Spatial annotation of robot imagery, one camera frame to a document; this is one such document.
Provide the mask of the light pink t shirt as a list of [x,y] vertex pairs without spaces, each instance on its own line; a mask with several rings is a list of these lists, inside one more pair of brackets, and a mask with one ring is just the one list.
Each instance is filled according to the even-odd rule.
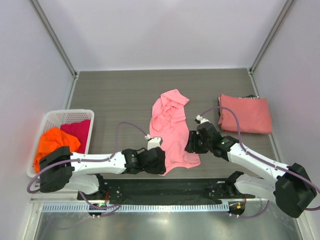
[[149,133],[161,137],[161,149],[165,152],[165,173],[175,168],[190,169],[201,164],[198,154],[185,151],[189,139],[184,106],[189,99],[178,89],[160,95],[152,106]]

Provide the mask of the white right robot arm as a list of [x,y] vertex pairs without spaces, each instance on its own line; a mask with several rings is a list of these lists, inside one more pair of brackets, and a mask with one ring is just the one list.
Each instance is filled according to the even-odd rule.
[[212,153],[217,158],[240,165],[257,176],[236,171],[226,180],[225,191],[231,198],[240,194],[261,197],[275,203],[292,218],[299,218],[316,198],[317,190],[305,168],[294,163],[286,165],[263,156],[232,136],[222,136],[206,118],[198,115],[196,130],[189,132],[185,151]]

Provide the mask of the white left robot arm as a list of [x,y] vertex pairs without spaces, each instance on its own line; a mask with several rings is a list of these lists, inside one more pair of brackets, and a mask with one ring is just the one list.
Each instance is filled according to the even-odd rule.
[[150,138],[147,148],[127,148],[112,154],[82,154],[63,146],[39,162],[39,190],[52,193],[64,188],[80,191],[100,200],[107,192],[102,173],[136,175],[166,172],[165,151],[160,137]]

